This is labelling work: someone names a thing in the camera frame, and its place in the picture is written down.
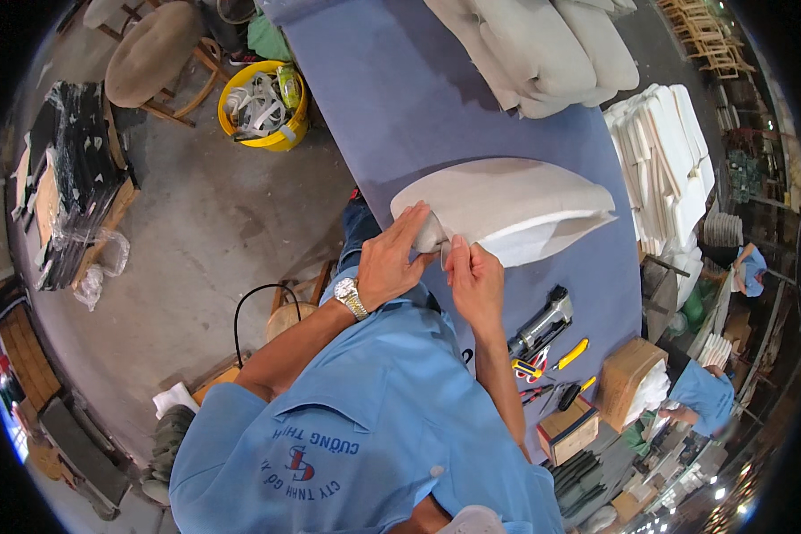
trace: black cable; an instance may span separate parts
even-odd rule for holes
[[[296,300],[296,294],[294,293],[294,290],[289,288],[287,285],[283,285],[281,283],[266,283],[265,285],[260,285],[249,293],[246,293],[241,299],[241,302],[237,303],[237,309],[235,309],[235,350],[237,351],[237,368],[239,369],[243,369],[243,358],[240,356],[240,342],[237,340],[237,316],[240,315],[240,306],[243,305],[243,302],[246,301],[249,296],[257,293],[258,291],[265,290],[268,287],[281,287],[290,293],[291,298],[294,299],[294,305],[296,306],[296,318],[297,320],[302,320],[302,315],[299,314],[299,301]]]

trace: pliers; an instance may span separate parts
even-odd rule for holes
[[[546,384],[530,390],[520,391],[519,398],[522,399],[522,405],[527,406],[531,404],[533,401],[536,401],[541,396],[544,396],[546,393],[553,390],[554,388],[555,388],[554,384]]]

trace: sneaker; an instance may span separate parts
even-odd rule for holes
[[[229,56],[230,65],[233,65],[235,67],[240,67],[242,65],[251,65],[253,63],[257,63],[257,62],[263,61],[263,60],[264,60],[263,57],[258,56],[252,50],[248,50],[248,51],[245,51],[245,52],[243,52],[243,51],[235,52],[234,54],[231,54]]]

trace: jeans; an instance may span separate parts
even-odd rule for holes
[[[362,257],[362,244],[368,239],[375,238],[383,231],[376,223],[371,208],[364,198],[353,198],[342,212],[342,227],[344,228],[344,247],[338,258],[338,272],[348,267],[359,265]]]

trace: blue work table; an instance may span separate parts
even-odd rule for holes
[[[282,0],[277,5],[297,4]],[[446,166],[513,156],[563,166],[608,188],[619,219],[559,254],[505,274],[503,321],[508,337],[567,288],[573,325],[553,344],[556,361],[583,337],[587,350],[558,373],[584,382],[602,360],[641,330],[641,287],[635,231],[620,165],[599,108],[574,105],[543,120],[499,111],[492,92],[459,41],[417,0],[328,1],[274,21],[288,42],[353,178],[385,228],[395,194]],[[269,16],[274,13],[267,9]],[[461,348],[473,348],[438,265],[424,282],[452,315]],[[536,385],[548,383],[538,381]],[[530,386],[521,380],[519,388]],[[584,393],[592,401],[596,384]],[[525,409],[531,459],[542,462],[534,426],[545,400]],[[552,401],[547,410],[555,409]]]

